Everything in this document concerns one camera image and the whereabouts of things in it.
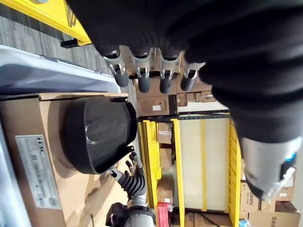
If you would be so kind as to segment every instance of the blue light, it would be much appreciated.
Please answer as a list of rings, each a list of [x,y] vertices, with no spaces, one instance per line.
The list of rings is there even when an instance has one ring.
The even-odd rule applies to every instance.
[[[288,159],[286,159],[286,162],[290,162],[291,160],[293,160],[295,157],[295,153],[293,153],[293,155],[291,157],[289,157]]]

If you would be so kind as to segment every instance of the yellow metal frame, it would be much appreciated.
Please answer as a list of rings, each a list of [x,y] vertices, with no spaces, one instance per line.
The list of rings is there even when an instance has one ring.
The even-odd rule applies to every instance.
[[[184,190],[183,190],[183,177],[182,177],[182,153],[181,153],[180,123],[179,123],[178,119],[172,119],[172,121],[173,121],[173,127],[174,127],[175,146],[176,146],[176,164],[177,164],[180,227],[184,227],[185,205],[184,205]]]
[[[238,227],[240,218],[241,150],[231,120],[229,130],[229,215],[233,226]]]
[[[178,119],[172,119],[175,146],[176,146],[176,167],[178,181],[178,198],[180,212],[180,227],[184,227],[185,205],[182,178],[182,153],[180,139],[180,124]],[[202,162],[205,164],[205,120],[201,121],[202,137]],[[144,121],[139,123],[139,133],[144,170],[148,184],[148,204],[150,207],[157,208],[157,182],[161,178],[159,144],[156,140],[156,123]],[[230,121],[229,125],[229,215],[234,227],[239,226],[240,217],[240,184],[241,184],[241,150],[237,138],[237,133]],[[203,205],[207,208],[206,195],[206,167],[203,170]]]
[[[207,189],[206,189],[206,152],[205,152],[205,120],[201,120],[201,155],[202,155],[202,187],[203,187],[203,209],[207,210]]]
[[[49,0],[43,4],[35,4],[30,0],[0,0],[0,3],[76,38],[79,45],[91,43],[79,21],[69,27],[64,0]]]
[[[161,179],[159,143],[156,140],[156,123],[139,123],[142,160],[147,178],[148,205],[157,208],[157,183]]]

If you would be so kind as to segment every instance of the black plastic cover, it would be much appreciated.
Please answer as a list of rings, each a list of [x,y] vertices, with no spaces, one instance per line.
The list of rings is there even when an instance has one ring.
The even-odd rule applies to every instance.
[[[131,103],[114,101],[101,96],[85,97],[68,106],[63,150],[82,173],[102,174],[133,151],[128,144],[136,137],[136,112]]]

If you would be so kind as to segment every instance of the red object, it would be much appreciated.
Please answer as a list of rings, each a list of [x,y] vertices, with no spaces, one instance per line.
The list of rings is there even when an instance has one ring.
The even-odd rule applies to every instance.
[[[158,205],[157,205],[158,227],[169,227],[168,206],[169,206],[169,203],[167,203],[167,202],[158,202]]]

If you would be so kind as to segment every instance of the barcode sticker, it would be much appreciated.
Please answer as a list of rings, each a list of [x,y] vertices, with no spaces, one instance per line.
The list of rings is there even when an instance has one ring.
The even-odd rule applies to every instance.
[[[15,136],[35,204],[61,209],[43,135]]]
[[[159,135],[169,135],[171,136],[171,132],[170,131],[158,131]]]
[[[294,184],[294,178],[291,177],[288,179],[288,181],[286,182],[286,184],[284,185],[284,187],[292,187]]]
[[[161,110],[161,106],[159,106],[159,105],[153,105],[152,106],[152,110],[153,111]]]

